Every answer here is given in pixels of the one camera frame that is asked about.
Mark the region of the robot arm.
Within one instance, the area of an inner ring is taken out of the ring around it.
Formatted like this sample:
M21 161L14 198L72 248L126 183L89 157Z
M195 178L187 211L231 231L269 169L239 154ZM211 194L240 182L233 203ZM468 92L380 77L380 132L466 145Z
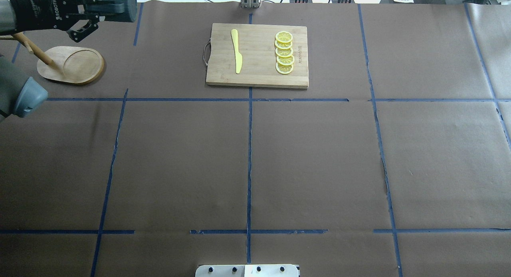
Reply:
M42 50L26 36L35 30L60 30L73 42L81 42L99 28L102 21L134 22L137 0L1 0L1 39L18 42L36 57L36 73L55 83L86 85L98 79L105 67L104 57L95 49L56 46ZM1 120L27 117L49 97L40 83L1 55Z

